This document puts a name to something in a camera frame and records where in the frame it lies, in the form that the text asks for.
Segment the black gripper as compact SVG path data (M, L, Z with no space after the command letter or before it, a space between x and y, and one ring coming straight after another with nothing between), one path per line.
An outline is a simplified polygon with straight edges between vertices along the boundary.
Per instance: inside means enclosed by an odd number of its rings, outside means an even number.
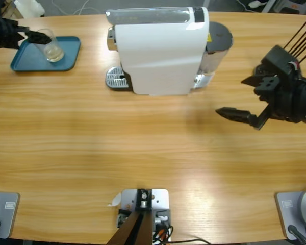
M19 26L15 20L0 17L0 48L19 49L18 42L24 39L19 32L25 32L29 43L46 45L52 41L44 33L30 31L29 27Z
M257 116L247 110L222 107L216 109L220 116L234 122L248 124L260 130L268 119L282 120L291 123L306 123L306 78L293 79L292 89L285 90L277 76L253 75L242 84L255 87L254 93L260 101L268 106Z

